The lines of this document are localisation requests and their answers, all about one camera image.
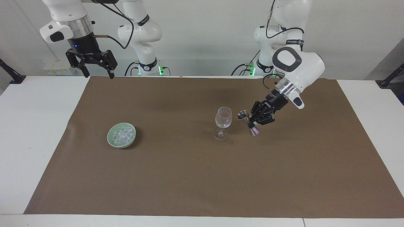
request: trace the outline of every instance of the black band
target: black band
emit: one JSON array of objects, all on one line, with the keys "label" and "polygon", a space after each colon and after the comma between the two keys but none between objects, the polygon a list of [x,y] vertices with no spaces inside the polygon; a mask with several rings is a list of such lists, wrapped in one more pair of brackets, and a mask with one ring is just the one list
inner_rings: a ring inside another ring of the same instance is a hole
[{"label": "black band", "polygon": [[262,71],[263,71],[264,73],[270,73],[271,70],[274,69],[274,66],[273,66],[273,65],[271,65],[271,66],[266,66],[266,65],[261,64],[261,62],[259,62],[259,59],[257,60],[257,66],[258,66],[258,68],[262,69]]},{"label": "black band", "polygon": [[154,60],[154,62],[152,64],[145,65],[145,64],[142,64],[141,62],[139,62],[139,65],[143,68],[143,70],[149,72],[154,68],[154,66],[157,65],[157,58]]},{"label": "black band", "polygon": [[137,23],[137,25],[139,25],[139,27],[142,27],[143,25],[145,25],[148,21],[150,20],[150,16],[147,14],[146,17]]},{"label": "black band", "polygon": [[286,45],[304,45],[304,40],[286,40]]},{"label": "black band", "polygon": [[[284,63],[282,63],[281,61],[279,61],[278,59],[278,55],[282,52],[282,51],[287,51],[289,53],[291,53],[294,57],[295,57],[295,63],[293,63],[291,66],[289,65],[285,65]],[[302,63],[302,58],[300,57],[300,55],[291,47],[282,47],[279,50],[277,50],[274,54],[274,56],[272,57],[272,62],[274,63],[274,66],[286,71],[286,72],[292,72],[295,69],[297,69],[297,67],[299,67]]]}]

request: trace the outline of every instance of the brown paper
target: brown paper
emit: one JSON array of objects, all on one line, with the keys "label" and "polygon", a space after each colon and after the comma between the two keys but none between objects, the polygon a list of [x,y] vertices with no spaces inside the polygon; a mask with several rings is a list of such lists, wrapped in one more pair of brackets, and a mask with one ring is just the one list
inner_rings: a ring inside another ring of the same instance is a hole
[{"label": "brown paper", "polygon": [[[92,77],[25,214],[404,218],[404,199],[334,80],[249,135],[261,80]],[[233,111],[228,139],[213,132]],[[108,145],[117,123],[132,146]]]}]

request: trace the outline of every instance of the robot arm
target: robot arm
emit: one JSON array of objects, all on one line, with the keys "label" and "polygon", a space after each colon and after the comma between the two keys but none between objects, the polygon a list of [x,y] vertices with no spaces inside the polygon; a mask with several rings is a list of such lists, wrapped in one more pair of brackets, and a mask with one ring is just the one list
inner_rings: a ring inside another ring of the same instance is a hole
[{"label": "robot arm", "polygon": [[[306,28],[312,4],[313,0],[274,1],[267,26],[260,26],[255,30],[255,40],[261,46],[260,56],[255,62],[256,75],[265,76],[274,69],[272,56],[276,51],[275,45],[302,49],[303,31]],[[278,25],[269,25],[271,19]]]},{"label": "robot arm", "polygon": [[[73,68],[80,69],[85,77],[90,73],[85,64],[97,64],[114,78],[118,63],[110,50],[102,52],[93,33],[93,21],[81,0],[42,0],[48,7],[53,21],[40,29],[48,43],[67,40],[71,46],[66,57]],[[118,0],[93,0],[95,3],[115,4]]]},{"label": "robot arm", "polygon": [[[300,94],[312,85],[325,70],[324,61],[318,54],[301,51],[304,43],[303,30],[307,23],[312,0],[276,0],[275,3],[272,16],[280,25],[279,28],[268,26],[268,31],[265,31],[266,28],[262,31],[261,27],[257,29],[255,35],[262,50],[256,64],[259,68],[257,72],[268,74],[275,69],[282,79],[264,101],[255,102],[251,109],[249,128],[258,124],[265,125],[274,122],[275,112],[282,109],[288,101],[291,101],[297,108],[303,109],[305,105]],[[274,37],[267,38],[268,35],[265,33],[273,34]],[[274,45],[284,47],[275,50]]]},{"label": "robot arm", "polygon": [[[137,23],[130,42],[139,58],[139,71],[141,75],[160,75],[159,61],[149,42],[159,41],[162,37],[162,30],[158,24],[150,19],[146,12],[143,0],[122,0],[125,14]],[[131,26],[122,25],[118,29],[119,38],[128,42]]]}]

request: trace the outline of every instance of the white wall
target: white wall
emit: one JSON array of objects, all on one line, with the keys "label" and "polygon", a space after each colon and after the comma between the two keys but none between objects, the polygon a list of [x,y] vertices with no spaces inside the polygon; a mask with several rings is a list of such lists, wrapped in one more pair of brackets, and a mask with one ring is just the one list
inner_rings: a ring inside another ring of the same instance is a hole
[{"label": "white wall", "polygon": [[[151,18],[163,28],[152,44],[174,75],[229,75],[259,50],[253,34],[266,23],[271,0],[145,0]],[[95,33],[118,37],[126,23],[97,4],[85,4]],[[404,37],[402,0],[314,0],[306,28],[305,51],[325,60],[325,78],[365,79]],[[51,17],[41,0],[0,1],[0,56],[16,70],[40,75],[43,61],[65,60],[67,42],[46,45],[38,30]],[[111,40],[100,40],[118,60],[116,74],[136,60]],[[93,75],[106,75],[91,67]]]},{"label": "white wall", "polygon": [[[367,80],[387,78],[395,69],[404,63],[404,39],[381,61],[366,77]],[[393,82],[404,82],[404,75],[396,77]]]},{"label": "white wall", "polygon": [[0,95],[6,90],[8,82],[6,75],[0,74]]}]

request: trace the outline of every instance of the table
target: table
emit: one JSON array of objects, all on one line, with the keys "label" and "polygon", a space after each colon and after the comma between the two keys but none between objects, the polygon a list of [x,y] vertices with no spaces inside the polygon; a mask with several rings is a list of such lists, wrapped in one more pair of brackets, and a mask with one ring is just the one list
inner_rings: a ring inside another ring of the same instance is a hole
[{"label": "table", "polygon": [[[0,226],[404,226],[404,219],[21,215],[87,82],[82,77],[28,77],[0,96]],[[339,84],[404,195],[404,107],[373,81]]]}]

